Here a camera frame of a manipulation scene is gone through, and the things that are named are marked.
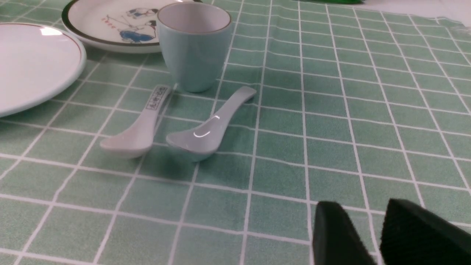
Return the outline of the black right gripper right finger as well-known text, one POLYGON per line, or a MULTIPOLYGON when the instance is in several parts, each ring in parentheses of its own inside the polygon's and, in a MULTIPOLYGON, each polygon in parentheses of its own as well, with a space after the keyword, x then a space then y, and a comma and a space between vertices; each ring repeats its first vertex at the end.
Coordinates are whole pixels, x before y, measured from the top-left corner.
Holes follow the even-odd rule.
POLYGON ((380 252, 387 265, 469 265, 471 237, 410 200, 391 198, 380 252))

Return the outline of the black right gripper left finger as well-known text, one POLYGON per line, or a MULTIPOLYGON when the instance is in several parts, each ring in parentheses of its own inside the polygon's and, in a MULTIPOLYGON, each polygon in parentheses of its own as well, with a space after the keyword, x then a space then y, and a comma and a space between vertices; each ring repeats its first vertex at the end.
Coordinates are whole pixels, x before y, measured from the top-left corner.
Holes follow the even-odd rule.
POLYGON ((375 265, 347 212, 339 203, 316 206, 312 248, 315 265, 375 265))

